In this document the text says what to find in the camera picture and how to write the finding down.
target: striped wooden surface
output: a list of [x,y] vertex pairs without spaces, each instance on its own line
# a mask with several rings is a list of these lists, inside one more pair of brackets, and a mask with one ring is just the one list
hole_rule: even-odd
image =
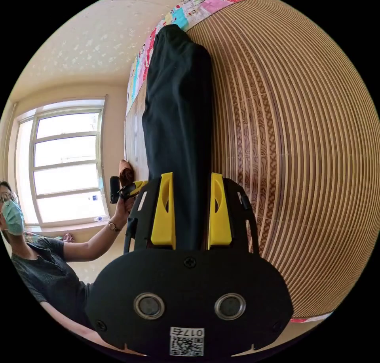
[[[363,81],[328,35],[279,0],[236,3],[188,34],[213,59],[213,171],[249,195],[261,256],[286,280],[294,317],[333,311],[380,229],[380,122]],[[125,125],[140,178],[145,92]]]

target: qr code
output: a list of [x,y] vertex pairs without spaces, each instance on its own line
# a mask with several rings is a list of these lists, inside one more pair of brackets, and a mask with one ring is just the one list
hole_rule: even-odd
[[170,330],[170,355],[203,356],[204,329],[172,327]]

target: yellow clip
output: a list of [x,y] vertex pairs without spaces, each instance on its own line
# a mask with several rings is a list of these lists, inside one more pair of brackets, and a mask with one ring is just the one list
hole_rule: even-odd
[[175,249],[173,173],[161,175],[160,191],[150,240],[154,245],[171,245]]
[[132,190],[129,195],[131,197],[133,197],[134,195],[138,194],[141,190],[141,188],[146,185],[148,183],[148,181],[135,181],[134,184],[136,186],[136,188],[134,190]]
[[224,191],[223,176],[221,174],[212,173],[209,237],[207,249],[218,245],[228,246],[231,242],[232,236],[230,220],[228,217],[226,193]]

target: window pane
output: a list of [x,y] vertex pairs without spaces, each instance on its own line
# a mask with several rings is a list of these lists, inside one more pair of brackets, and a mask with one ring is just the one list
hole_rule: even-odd
[[37,138],[65,133],[91,132],[98,129],[99,114],[71,114],[41,119],[38,122]]
[[100,191],[37,200],[43,222],[59,222],[105,215]]
[[34,172],[34,183],[37,195],[97,188],[99,185],[96,164],[39,170]]
[[29,179],[29,145],[33,120],[20,124],[16,144],[16,183],[17,195],[24,213],[25,223],[38,223],[36,210],[32,201]]
[[35,145],[34,166],[96,159],[96,136],[70,137]]

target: textured ceiling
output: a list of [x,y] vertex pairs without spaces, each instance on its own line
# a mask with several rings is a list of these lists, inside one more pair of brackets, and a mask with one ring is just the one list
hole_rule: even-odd
[[127,85],[147,35],[181,0],[100,0],[75,15],[41,46],[21,73],[13,102],[48,87]]

